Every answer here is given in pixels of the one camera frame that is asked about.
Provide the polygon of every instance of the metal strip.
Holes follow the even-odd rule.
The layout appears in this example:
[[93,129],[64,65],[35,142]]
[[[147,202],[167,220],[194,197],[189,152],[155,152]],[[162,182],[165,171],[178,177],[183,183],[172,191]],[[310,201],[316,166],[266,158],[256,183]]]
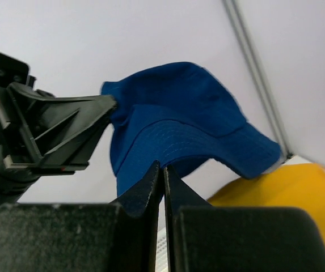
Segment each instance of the metal strip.
[[276,141],[281,146],[282,155],[284,158],[290,158],[292,156],[292,149],[290,148],[288,137],[284,129],[284,124],[279,115],[277,105],[273,99],[268,79],[265,76],[264,69],[258,58],[258,54],[248,34],[242,13],[239,9],[238,1],[223,0],[223,3],[230,19],[230,23],[238,39],[242,53],[246,59],[250,74],[262,101],[264,110],[268,116],[269,123],[273,129]]

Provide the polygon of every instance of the white backdrop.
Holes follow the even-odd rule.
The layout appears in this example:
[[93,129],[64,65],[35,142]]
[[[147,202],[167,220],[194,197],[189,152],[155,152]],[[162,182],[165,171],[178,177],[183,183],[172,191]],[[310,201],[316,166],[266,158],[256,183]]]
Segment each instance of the white backdrop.
[[[97,95],[105,80],[192,61],[215,74],[251,123],[273,139],[221,1],[0,0],[0,51],[27,62],[36,87],[59,97]],[[113,200],[111,133],[109,127],[86,171],[42,178],[21,201]],[[185,180],[207,198],[235,178],[210,161]]]
[[293,151],[325,165],[325,1],[239,4]]

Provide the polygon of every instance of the folded cloth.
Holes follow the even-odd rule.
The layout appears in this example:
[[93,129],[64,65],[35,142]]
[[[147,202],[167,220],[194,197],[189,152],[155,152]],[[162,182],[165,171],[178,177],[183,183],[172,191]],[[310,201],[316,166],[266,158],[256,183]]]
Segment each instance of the folded cloth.
[[315,221],[325,242],[325,169],[314,163],[285,165],[253,180],[239,178],[209,199],[219,207],[298,207]]
[[250,125],[232,95],[204,68],[170,63],[105,82],[118,103],[111,164],[123,194],[159,160],[184,177],[212,158],[247,179],[272,166],[280,147]]

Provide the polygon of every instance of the navy blue garment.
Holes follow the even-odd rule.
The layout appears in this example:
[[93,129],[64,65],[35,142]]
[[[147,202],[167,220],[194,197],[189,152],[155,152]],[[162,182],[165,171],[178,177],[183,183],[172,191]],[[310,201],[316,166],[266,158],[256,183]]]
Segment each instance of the navy blue garment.
[[213,158],[252,179],[280,157],[280,147],[250,125],[227,89],[204,68],[170,63],[105,82],[118,103],[111,164],[121,195],[159,160],[184,177]]

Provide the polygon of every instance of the yellow cloth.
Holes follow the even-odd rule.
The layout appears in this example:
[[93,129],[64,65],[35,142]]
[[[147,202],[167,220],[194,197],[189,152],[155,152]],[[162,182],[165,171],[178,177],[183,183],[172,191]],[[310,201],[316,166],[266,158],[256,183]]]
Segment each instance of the yellow cloth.
[[239,178],[218,191],[213,206],[290,206],[304,209],[325,242],[325,170],[317,164],[285,165],[253,180]]

